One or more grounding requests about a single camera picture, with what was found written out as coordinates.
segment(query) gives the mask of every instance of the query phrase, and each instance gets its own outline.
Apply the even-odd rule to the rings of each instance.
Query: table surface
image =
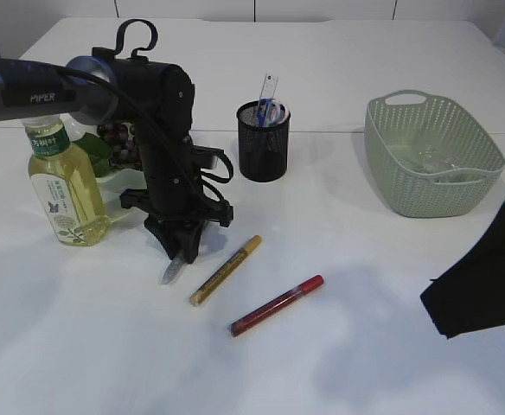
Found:
[[[235,162],[234,132],[195,132]],[[494,135],[505,155],[505,135]],[[171,286],[136,212],[100,244],[55,241],[0,128],[0,413],[505,415],[505,327],[439,335],[419,294],[479,239],[505,171],[471,213],[390,211],[361,133],[293,133],[285,176],[219,186],[235,208]],[[255,233],[264,239],[200,308],[189,295]],[[320,273],[326,284],[232,339],[227,325]]]
[[[151,19],[154,61],[181,65],[196,85],[194,129],[234,131],[235,113],[258,99],[265,73],[291,109],[292,131],[362,131],[370,99],[419,89],[456,100],[493,133],[505,133],[505,55],[469,22],[204,22]],[[58,22],[24,59],[65,65],[91,47],[114,47],[122,22]],[[122,57],[149,41],[132,25]]]

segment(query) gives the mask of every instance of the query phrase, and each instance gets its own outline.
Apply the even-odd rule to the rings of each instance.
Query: pencil holder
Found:
[[[249,102],[237,111],[239,169],[249,180],[271,182],[287,170],[291,115],[288,114],[280,124],[260,127],[257,105],[258,101]]]

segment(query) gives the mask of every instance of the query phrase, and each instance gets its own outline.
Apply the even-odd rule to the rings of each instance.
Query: green tea bottle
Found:
[[[34,155],[28,173],[58,240],[71,246],[101,241],[111,225],[87,153],[71,145],[58,115],[22,123]]]

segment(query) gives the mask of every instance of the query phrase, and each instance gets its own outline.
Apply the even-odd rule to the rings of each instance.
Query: white wall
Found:
[[[395,0],[0,0],[0,54],[19,57],[63,17],[117,15],[249,22],[255,17],[259,22],[314,22],[394,15],[470,20],[493,37],[505,16],[505,0],[397,0],[396,9]]]
[[[494,37],[505,17],[505,0],[399,0],[395,19],[469,20]]]
[[[258,22],[391,19],[393,9],[394,0],[256,0]]]
[[[1,56],[20,57],[55,23],[70,16],[116,17],[116,8],[113,0],[0,0]]]
[[[253,0],[117,0],[120,17],[176,17],[252,22]]]

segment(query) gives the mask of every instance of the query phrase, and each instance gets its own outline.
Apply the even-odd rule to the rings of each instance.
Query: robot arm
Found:
[[[136,48],[131,58],[116,59],[124,45],[127,26],[144,22],[152,37],[147,48]],[[205,220],[227,227],[233,208],[204,179],[229,182],[233,166],[223,150],[193,145],[189,135],[195,86],[177,65],[149,62],[137,54],[157,42],[152,23],[131,19],[118,29],[117,47],[93,48],[66,67],[41,62],[0,59],[0,121],[70,112],[82,124],[130,121],[137,128],[146,190],[128,189],[122,206],[149,214],[145,227],[172,259],[179,252],[195,260]],[[202,172],[220,159],[228,178]],[[209,188],[218,201],[204,194]]]

